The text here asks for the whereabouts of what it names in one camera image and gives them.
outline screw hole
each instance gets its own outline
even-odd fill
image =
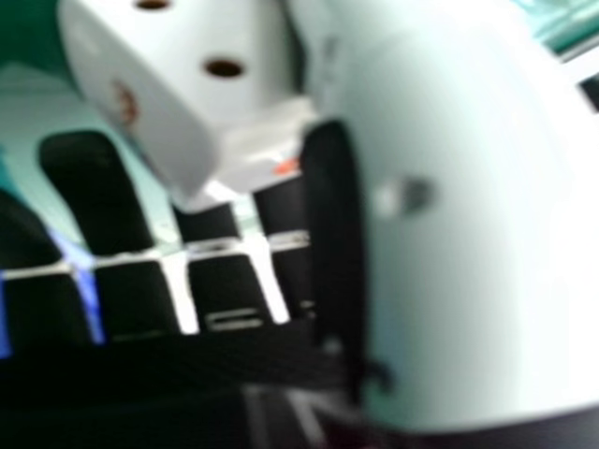
[[[208,73],[219,78],[237,78],[243,74],[241,63],[228,59],[214,59],[204,65]]]
[[[168,0],[139,0],[137,2],[137,7],[141,9],[163,9],[168,7],[170,2]]]

